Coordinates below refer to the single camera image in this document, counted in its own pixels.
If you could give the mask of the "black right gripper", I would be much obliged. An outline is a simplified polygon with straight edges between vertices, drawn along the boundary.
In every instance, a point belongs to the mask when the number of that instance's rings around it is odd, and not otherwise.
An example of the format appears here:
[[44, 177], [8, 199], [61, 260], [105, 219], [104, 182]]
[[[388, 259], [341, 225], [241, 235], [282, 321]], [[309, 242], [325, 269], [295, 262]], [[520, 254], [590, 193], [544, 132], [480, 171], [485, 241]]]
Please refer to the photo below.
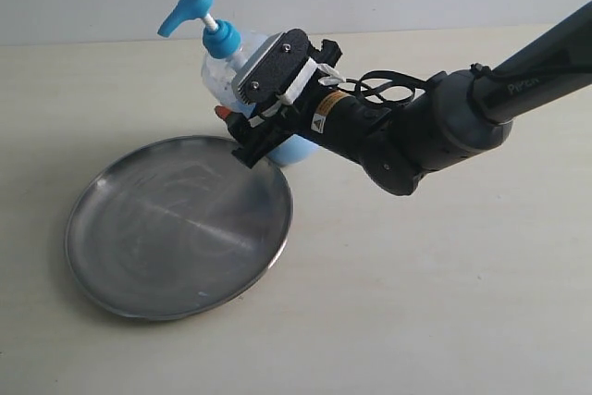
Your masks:
[[[388, 138], [392, 107], [367, 101], [360, 86], [345, 89], [347, 80], [337, 71], [342, 52], [336, 42], [323, 40], [312, 46], [320, 60], [319, 73], [297, 100], [298, 135], [364, 168], [389, 164], [393, 156]], [[227, 118], [231, 110], [217, 105], [215, 113], [219, 118]], [[279, 129], [231, 129], [230, 135], [239, 144], [233, 155], [253, 168], [293, 133]]]

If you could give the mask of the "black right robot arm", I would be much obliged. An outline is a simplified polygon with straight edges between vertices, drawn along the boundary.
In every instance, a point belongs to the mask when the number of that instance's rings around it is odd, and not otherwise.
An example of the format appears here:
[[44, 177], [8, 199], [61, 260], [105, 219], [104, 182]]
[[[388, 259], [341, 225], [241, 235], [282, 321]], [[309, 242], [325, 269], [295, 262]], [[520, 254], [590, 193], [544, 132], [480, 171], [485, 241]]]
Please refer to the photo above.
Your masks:
[[495, 68], [473, 64], [427, 80], [373, 70], [354, 80], [336, 69], [339, 45], [314, 46], [299, 29], [267, 41], [233, 79], [248, 114], [216, 114], [252, 167], [298, 135], [359, 165], [390, 194], [502, 145], [513, 120], [591, 82], [591, 8], [582, 6]]

